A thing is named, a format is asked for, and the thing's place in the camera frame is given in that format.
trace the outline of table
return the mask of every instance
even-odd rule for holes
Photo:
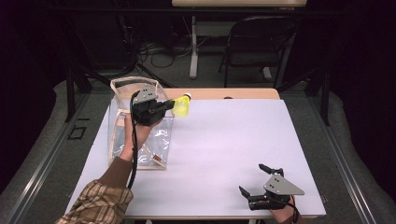
[[[262,185],[270,176],[259,169],[259,163],[283,168],[285,177],[305,191],[305,196],[297,196],[302,216],[326,215],[289,112],[276,90],[165,91],[169,98],[190,92],[190,114],[174,120],[166,170],[137,172],[132,187],[134,199],[125,218],[271,217],[266,210],[250,211],[238,188],[241,186],[252,195],[264,193]],[[258,115],[258,111],[258,118],[252,119],[251,115]],[[85,185],[107,168],[107,123],[105,116],[66,211]]]
[[[174,7],[305,7],[305,4],[306,0],[172,0],[172,6]],[[227,27],[221,29],[221,34],[228,34],[231,28],[230,24],[227,24]],[[198,49],[195,16],[192,16],[191,38],[190,78],[197,78]]]

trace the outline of plaid shirt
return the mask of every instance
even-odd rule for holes
[[[133,197],[130,189],[111,188],[93,180],[78,196],[70,212],[55,223],[120,224]]]

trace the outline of white table leg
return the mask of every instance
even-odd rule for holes
[[[192,16],[191,22],[191,67],[190,67],[190,78],[197,78],[197,70],[198,70],[198,49],[197,49],[197,32],[196,32],[196,20],[195,16]]]

